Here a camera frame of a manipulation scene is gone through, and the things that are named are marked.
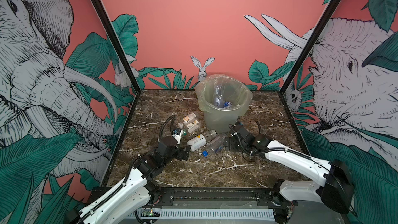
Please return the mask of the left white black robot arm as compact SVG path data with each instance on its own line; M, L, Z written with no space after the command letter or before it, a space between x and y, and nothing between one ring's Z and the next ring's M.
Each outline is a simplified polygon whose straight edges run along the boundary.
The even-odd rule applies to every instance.
M160 188L152 180L162 173L172 160L188 160L191 146L181 147L167 136L157 147L137 157L126 176L91 204L65 214L65 224L117 224L128 214L158 201Z

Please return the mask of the left black frame post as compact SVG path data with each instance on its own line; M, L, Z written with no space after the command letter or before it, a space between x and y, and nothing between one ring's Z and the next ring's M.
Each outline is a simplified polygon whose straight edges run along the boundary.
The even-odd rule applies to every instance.
M133 89L135 90L136 93L140 94L141 89L140 89L138 82L131 70L131 66L127 61L125 52L121 45L121 42L115 32L115 29L112 25L112 22L109 18L109 15L106 12L106 9L105 9L102 1L101 0L90 0L90 1L91 1L100 21L102 23L102 26L104 27L104 29L106 31L107 36L109 37L109 39L111 41L111 44L113 45L113 47L115 49L115 52L116 52L118 58L120 59L122 65L125 69L125 72L127 73L127 76L132 84Z

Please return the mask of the blue label bottle white cap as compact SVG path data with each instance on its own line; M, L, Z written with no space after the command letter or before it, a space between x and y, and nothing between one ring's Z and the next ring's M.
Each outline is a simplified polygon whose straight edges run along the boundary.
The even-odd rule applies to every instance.
M223 109L229 110L229 109L233 109L233 108L234 108L234 105L233 105L232 102L228 102L228 101L225 101L225 102L224 102L224 104L223 104Z

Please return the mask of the right black frame post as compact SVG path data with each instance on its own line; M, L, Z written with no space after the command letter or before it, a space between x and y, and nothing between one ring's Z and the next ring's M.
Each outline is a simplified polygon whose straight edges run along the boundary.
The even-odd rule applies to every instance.
M298 59L296 60L291 72L289 73L286 81L284 82L283 86L281 87L279 94L284 94L287 91L288 86L291 84L295 75L297 74L297 72L303 65L304 61L308 57L309 52L315 45L319 36L322 34L325 26L327 25L331 16L334 14L334 12L337 9L340 2L341 2L341 0L330 0L328 2L328 5L326 6L324 12L322 13L322 16L320 17L318 23L316 24L313 33L311 34L309 40L305 44L303 50L301 51L300 55L298 56Z

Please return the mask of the black front mounting rail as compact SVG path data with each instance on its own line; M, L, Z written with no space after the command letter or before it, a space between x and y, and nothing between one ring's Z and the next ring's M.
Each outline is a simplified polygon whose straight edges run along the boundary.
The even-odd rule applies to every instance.
M177 201L254 201L258 206L287 206L288 200L277 192L276 188L187 188L161 187L150 183L146 186L155 198L150 204L171 206Z

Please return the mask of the clear bottle blue cap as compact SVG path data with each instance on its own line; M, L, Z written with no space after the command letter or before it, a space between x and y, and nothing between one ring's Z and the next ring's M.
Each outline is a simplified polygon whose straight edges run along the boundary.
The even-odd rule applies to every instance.
M202 152L202 155L204 157L208 157L222 151L226 145L227 137L228 135L225 133L216 136L211 142L206 145L206 148Z

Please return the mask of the crushed clear bottle white cap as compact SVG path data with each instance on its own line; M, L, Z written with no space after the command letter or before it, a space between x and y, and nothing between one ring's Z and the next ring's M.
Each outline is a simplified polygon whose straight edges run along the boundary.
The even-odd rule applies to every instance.
M223 94L223 86L216 85L214 91L214 106L217 108L223 108L224 100L222 94Z

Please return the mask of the green cap small bottle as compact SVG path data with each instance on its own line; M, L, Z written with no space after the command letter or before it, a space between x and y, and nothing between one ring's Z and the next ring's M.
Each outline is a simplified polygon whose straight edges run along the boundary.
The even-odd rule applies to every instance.
M179 123L177 124L177 126L178 126L178 128L180 129L180 135L181 135L181 136L184 136L184 135L187 134L187 128L186 128L186 125L185 125L185 124L183 124L182 122L179 122Z

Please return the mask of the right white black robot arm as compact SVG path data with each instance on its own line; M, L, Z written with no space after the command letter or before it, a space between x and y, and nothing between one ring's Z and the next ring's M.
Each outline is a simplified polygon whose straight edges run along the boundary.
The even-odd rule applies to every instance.
M276 183L274 193L283 200L319 202L340 214L353 210L354 184L348 166L342 161L312 157L262 132L254 136L239 121L230 124L229 129L243 153L279 163L308 178L307 181Z

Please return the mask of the black frame post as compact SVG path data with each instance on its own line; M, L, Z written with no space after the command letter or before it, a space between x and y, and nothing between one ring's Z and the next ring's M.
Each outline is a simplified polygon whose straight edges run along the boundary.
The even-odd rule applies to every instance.
M313 33L311 34L309 40L305 44L303 50L301 51L300 55L298 56L298 59L296 60L291 72L289 73L286 81L284 82L283 86L281 87L279 94L284 94L287 91L288 86L291 84L295 75L297 74L297 72L303 65L304 61L308 57L309 52L315 45L319 36L322 34L325 26L327 25L331 16L334 14L334 12L337 9L340 2L341 2L341 0L330 0L328 2L328 5L326 6L324 12L322 13L322 16L320 17L318 23L316 24Z
M140 89L138 82L131 70L131 66L127 61L125 52L121 45L121 42L115 32L115 29L112 25L112 22L109 18L109 15L106 12L106 9L105 9L102 1L101 0L90 0L90 1L91 1L100 21L102 23L102 26L104 27L104 29L106 31L107 36L109 37L109 39L111 41L111 44L113 45L113 47L115 49L115 52L116 52L118 58L120 59L122 65L125 69L125 72L127 73L127 76L132 84L133 89L135 90L136 93L140 94L141 89Z

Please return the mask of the beige label small bottle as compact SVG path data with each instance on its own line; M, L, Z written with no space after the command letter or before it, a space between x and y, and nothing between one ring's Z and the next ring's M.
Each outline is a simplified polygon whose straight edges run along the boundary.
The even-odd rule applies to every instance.
M197 119L187 125L187 131L189 133L193 133L200 128L201 128L201 124Z

